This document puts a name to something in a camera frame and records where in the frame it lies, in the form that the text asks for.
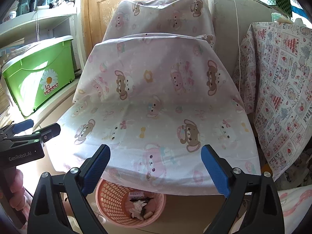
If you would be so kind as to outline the person's left hand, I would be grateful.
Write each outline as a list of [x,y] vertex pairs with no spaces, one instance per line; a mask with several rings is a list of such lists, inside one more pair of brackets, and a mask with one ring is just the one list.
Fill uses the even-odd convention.
[[14,217],[25,224],[28,221],[30,206],[23,186],[23,173],[19,169],[1,170],[1,200],[3,199],[7,202],[5,211],[11,208]]

